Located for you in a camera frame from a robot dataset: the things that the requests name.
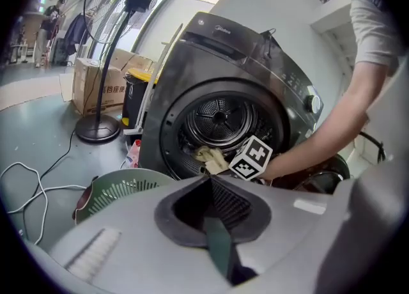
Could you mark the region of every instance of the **green laundry basket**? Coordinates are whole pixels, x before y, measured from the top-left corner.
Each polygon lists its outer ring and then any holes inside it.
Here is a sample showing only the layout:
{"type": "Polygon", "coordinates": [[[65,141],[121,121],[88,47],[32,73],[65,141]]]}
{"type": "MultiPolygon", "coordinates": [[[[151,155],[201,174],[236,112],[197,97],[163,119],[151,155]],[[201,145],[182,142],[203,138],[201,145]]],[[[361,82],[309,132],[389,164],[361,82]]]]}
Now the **green laundry basket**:
{"type": "Polygon", "coordinates": [[[84,191],[73,213],[75,224],[99,212],[113,201],[136,192],[172,182],[171,177],[142,168],[113,171],[96,180],[84,191]]]}

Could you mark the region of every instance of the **cloth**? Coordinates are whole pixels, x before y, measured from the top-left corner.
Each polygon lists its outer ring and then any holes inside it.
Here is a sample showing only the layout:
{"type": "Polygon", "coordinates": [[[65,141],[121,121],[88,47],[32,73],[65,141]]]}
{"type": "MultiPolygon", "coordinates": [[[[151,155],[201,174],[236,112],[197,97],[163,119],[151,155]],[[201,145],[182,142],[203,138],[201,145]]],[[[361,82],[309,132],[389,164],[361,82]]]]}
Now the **cloth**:
{"type": "Polygon", "coordinates": [[[75,48],[75,44],[86,43],[88,39],[88,31],[87,31],[87,24],[90,24],[90,19],[88,16],[79,14],[74,18],[71,22],[70,27],[65,33],[65,47],[68,55],[74,54],[77,52],[75,48]]]}
{"type": "Polygon", "coordinates": [[[44,15],[50,18],[43,20],[40,29],[44,29],[48,32],[47,35],[49,40],[51,39],[52,33],[57,25],[59,14],[59,8],[57,8],[55,5],[49,6],[44,12],[44,15]]]}
{"type": "Polygon", "coordinates": [[[39,29],[36,39],[36,50],[34,52],[34,61],[35,64],[41,63],[41,57],[47,49],[48,43],[48,31],[45,29],[39,29]]]}
{"type": "Polygon", "coordinates": [[[351,0],[351,20],[358,52],[355,63],[390,66],[403,54],[403,45],[382,0],[351,0]]]}
{"type": "Polygon", "coordinates": [[[204,162],[210,174],[219,174],[229,169],[229,164],[224,160],[220,149],[202,146],[196,150],[193,157],[200,162],[204,162]]]}

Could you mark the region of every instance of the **person in background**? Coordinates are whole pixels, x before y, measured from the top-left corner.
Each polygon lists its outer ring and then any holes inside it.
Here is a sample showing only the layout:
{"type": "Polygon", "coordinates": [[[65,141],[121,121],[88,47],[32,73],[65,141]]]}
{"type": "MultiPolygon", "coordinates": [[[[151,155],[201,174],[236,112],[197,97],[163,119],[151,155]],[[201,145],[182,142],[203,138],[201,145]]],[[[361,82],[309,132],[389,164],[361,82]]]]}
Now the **person in background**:
{"type": "Polygon", "coordinates": [[[40,67],[42,55],[47,48],[47,42],[51,39],[54,29],[60,16],[60,8],[65,4],[65,0],[58,0],[56,5],[49,6],[44,12],[45,19],[41,23],[37,33],[36,50],[34,60],[36,68],[40,67]]]}
{"type": "Polygon", "coordinates": [[[273,180],[329,159],[365,125],[366,111],[379,95],[390,64],[403,53],[403,46],[382,0],[351,0],[350,15],[358,51],[348,89],[321,127],[270,161],[262,178],[273,180]]]}

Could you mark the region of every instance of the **washing machine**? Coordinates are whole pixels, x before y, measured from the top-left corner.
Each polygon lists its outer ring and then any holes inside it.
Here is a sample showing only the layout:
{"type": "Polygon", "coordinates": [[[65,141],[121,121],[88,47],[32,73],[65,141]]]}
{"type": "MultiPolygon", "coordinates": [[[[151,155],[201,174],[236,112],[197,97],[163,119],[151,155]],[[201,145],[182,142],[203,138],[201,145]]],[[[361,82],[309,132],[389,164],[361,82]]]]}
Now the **washing machine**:
{"type": "Polygon", "coordinates": [[[197,13],[164,65],[144,124],[139,166],[184,179],[207,170],[201,146],[225,159],[251,135],[273,156],[308,138],[323,102],[270,32],[197,13]]]}

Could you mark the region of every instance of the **person's arm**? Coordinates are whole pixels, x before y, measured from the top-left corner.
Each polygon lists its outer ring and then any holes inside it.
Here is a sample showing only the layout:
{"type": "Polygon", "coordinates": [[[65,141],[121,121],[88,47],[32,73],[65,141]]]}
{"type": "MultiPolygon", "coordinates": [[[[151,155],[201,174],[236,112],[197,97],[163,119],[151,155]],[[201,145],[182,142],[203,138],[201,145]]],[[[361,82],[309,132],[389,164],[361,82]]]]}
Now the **person's arm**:
{"type": "Polygon", "coordinates": [[[351,0],[357,57],[346,93],[305,142],[279,155],[261,175],[274,179],[319,164],[344,148],[367,121],[366,110],[378,96],[392,58],[402,52],[399,35],[382,0],[351,0]]]}
{"type": "Polygon", "coordinates": [[[43,16],[44,20],[50,19],[51,18],[51,13],[52,13],[52,6],[49,6],[47,9],[45,9],[43,16]]]}
{"type": "Polygon", "coordinates": [[[321,127],[306,141],[269,163],[262,178],[272,180],[329,159],[351,142],[367,121],[366,110],[382,89],[388,67],[357,63],[351,84],[321,127]]]}

